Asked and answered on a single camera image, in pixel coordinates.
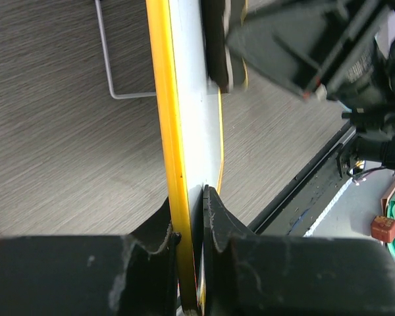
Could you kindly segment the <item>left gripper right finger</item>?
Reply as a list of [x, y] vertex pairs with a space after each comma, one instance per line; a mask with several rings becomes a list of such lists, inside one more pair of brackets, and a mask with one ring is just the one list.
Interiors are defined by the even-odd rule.
[[203, 191], [206, 315], [395, 315], [395, 262], [363, 239], [258, 236]]

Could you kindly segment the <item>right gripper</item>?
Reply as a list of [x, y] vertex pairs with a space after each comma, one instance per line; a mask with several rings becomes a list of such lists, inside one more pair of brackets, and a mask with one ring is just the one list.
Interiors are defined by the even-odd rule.
[[376, 35], [395, 1], [275, 1], [248, 13], [227, 45], [246, 64], [304, 99], [391, 102]]

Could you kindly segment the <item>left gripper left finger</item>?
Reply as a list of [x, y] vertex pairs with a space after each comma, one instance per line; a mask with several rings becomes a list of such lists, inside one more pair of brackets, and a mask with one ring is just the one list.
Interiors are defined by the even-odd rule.
[[169, 203], [130, 234], [0, 238], [0, 315], [175, 315]]

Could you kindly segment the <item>whiteboard with orange frame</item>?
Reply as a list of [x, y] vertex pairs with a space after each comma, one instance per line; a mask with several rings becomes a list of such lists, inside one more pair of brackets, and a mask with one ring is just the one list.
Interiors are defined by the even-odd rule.
[[146, 3], [180, 299], [201, 315], [202, 193], [221, 186], [221, 94], [207, 77], [199, 1]]

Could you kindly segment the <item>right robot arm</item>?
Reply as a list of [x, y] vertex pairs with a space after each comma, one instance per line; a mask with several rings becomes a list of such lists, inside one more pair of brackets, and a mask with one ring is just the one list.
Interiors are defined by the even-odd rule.
[[395, 171], [395, 1], [275, 1], [233, 25], [226, 46], [291, 94], [346, 106], [356, 138], [341, 174], [362, 160]]

